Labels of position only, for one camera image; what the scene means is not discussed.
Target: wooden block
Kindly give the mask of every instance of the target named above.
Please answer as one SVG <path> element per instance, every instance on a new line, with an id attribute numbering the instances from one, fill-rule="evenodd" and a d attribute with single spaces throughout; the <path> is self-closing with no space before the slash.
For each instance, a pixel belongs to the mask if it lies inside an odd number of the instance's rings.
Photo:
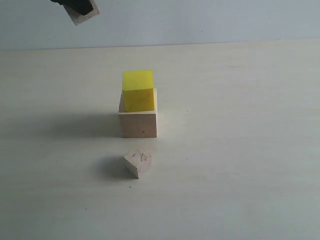
<path id="1" fill-rule="evenodd" d="M 151 167 L 151 154 L 137 145 L 124 155 L 124 159 L 125 167 L 137 179 Z"/>
<path id="2" fill-rule="evenodd" d="M 154 77 L 151 70 L 125 71 L 122 92 L 125 111 L 155 110 Z"/>
<path id="3" fill-rule="evenodd" d="M 124 94 L 121 94 L 119 118 L 123 138 L 156 138 L 158 135 L 157 89 L 154 88 L 155 109 L 150 111 L 126 112 Z"/>
<path id="4" fill-rule="evenodd" d="M 71 20 L 73 21 L 73 23 L 75 25 L 82 24 L 83 22 L 89 20 L 90 18 L 100 14 L 100 11 L 98 9 L 98 6 L 97 6 L 95 0 L 90 0 L 90 2 L 93 6 L 93 10 L 91 12 L 89 12 L 87 15 L 81 15 L 81 14 L 77 13 L 75 10 L 73 10 L 72 8 L 64 5 L 64 9 L 69 14 Z"/>

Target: yellow block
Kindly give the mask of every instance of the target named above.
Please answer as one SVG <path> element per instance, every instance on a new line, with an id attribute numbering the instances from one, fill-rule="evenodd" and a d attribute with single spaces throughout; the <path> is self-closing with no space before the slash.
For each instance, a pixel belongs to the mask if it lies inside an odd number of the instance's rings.
<path id="1" fill-rule="evenodd" d="M 126 112 L 155 110 L 154 77 L 151 70 L 125 71 L 122 92 Z"/>

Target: wooden box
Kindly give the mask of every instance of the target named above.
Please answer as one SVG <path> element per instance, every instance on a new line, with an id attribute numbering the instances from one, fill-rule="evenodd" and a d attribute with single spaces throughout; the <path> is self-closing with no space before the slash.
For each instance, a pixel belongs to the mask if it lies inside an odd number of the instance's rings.
<path id="1" fill-rule="evenodd" d="M 126 112 L 123 93 L 119 104 L 119 118 L 123 138 L 156 138 L 158 136 L 157 89 L 154 89 L 155 110 Z"/>

